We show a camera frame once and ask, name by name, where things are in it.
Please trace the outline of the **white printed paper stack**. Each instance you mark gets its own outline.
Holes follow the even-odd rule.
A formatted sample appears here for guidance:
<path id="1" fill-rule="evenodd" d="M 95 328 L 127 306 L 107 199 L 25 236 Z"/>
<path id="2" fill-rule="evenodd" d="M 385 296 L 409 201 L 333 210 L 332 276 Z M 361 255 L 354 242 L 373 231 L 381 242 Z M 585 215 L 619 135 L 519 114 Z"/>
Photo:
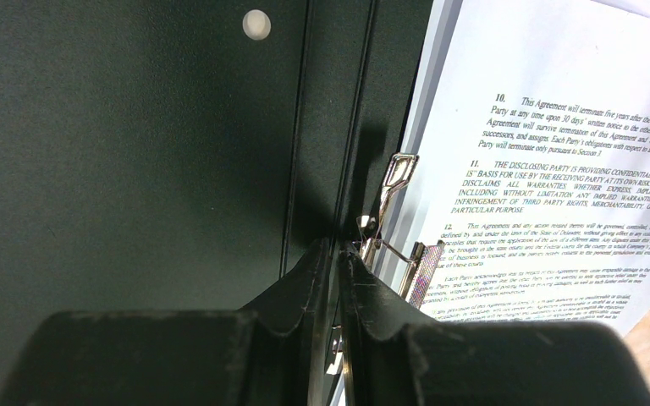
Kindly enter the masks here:
<path id="1" fill-rule="evenodd" d="M 650 2 L 439 1 L 396 240 L 443 244 L 439 321 L 650 310 Z"/>

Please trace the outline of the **silver folder binder clip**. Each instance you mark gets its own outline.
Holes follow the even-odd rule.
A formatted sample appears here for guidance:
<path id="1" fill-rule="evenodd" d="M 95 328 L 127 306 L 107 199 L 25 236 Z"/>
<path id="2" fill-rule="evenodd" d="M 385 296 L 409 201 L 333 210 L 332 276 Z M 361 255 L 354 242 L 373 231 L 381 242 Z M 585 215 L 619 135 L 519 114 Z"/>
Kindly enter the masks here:
<path id="1" fill-rule="evenodd" d="M 387 276 L 397 267 L 385 260 L 380 261 L 380 255 L 391 255 L 403 265 L 401 273 L 395 273 L 389 281 L 390 287 L 416 309 L 422 306 L 436 260 L 443 253 L 441 242 L 415 242 L 410 247 L 410 253 L 406 253 L 405 242 L 396 240 L 409 234 L 412 229 L 413 221 L 401 221 L 399 216 L 403 213 L 403 190 L 410 184 L 418 162 L 417 154 L 395 153 L 391 156 L 373 210 L 356 220 L 359 237 L 353 242 L 366 268 L 375 271 L 377 276 Z"/>

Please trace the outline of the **teal and black file folder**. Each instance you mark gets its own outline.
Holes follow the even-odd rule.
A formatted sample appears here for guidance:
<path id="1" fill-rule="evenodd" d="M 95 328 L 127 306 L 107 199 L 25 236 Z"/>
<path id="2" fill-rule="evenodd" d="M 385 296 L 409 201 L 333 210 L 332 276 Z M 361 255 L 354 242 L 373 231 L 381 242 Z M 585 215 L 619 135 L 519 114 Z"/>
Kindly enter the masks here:
<path id="1" fill-rule="evenodd" d="M 0 388 L 60 310 L 229 310 L 356 238 L 429 1 L 0 1 Z"/>

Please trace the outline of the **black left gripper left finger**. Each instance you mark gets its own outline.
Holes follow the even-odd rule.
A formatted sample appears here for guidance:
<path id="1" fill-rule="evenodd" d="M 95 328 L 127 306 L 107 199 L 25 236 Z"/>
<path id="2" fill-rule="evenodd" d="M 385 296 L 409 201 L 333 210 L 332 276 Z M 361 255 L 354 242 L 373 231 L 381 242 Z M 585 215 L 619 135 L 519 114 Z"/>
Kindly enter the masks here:
<path id="1" fill-rule="evenodd" d="M 65 311 L 23 348 L 0 405 L 318 405 L 330 243 L 238 310 Z"/>

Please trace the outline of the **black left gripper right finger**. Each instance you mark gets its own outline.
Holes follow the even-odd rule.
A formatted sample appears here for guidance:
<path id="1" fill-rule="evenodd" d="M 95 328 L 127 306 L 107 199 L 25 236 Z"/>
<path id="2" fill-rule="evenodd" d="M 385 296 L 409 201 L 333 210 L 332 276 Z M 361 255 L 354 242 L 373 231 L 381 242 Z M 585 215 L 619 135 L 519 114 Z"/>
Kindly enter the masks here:
<path id="1" fill-rule="evenodd" d="M 350 405 L 650 405 L 628 348 L 592 322 L 439 322 L 338 258 Z"/>

